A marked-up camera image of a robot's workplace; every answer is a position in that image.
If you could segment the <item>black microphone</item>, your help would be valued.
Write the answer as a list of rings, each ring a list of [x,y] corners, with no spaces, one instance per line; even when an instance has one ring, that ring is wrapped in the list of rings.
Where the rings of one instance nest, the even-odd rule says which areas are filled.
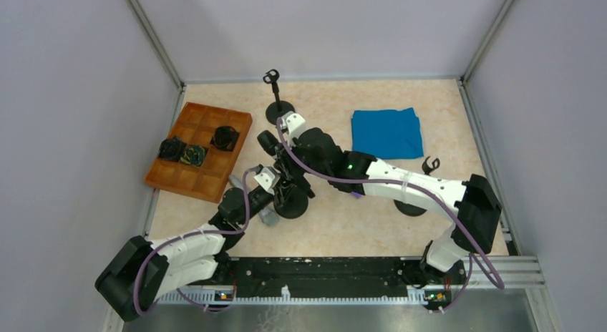
[[[282,158],[283,145],[272,132],[269,130],[262,131],[257,136],[257,141],[263,151],[275,161],[279,161]]]

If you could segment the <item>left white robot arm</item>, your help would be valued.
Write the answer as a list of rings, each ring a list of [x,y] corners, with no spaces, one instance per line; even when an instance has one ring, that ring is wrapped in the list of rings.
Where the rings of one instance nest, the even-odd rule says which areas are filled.
[[[97,292],[123,321],[143,317],[166,293],[216,275],[227,251],[268,205],[295,206],[304,213],[314,196],[302,176],[266,167],[254,179],[252,190],[241,185],[226,191],[214,216],[197,228],[165,239],[130,238],[96,279]]]

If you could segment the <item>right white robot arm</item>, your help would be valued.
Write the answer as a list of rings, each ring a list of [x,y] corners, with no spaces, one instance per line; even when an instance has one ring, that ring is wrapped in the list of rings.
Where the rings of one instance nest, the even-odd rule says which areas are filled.
[[[487,179],[472,175],[468,181],[443,180],[394,167],[360,152],[345,152],[319,128],[319,142],[304,145],[309,130],[296,134],[277,129],[280,144],[297,168],[320,177],[335,188],[360,195],[387,197],[404,207],[441,213],[452,227],[433,240],[424,253],[427,265],[443,273],[460,258],[473,259],[486,274],[497,270],[487,254],[492,249],[502,207]]]

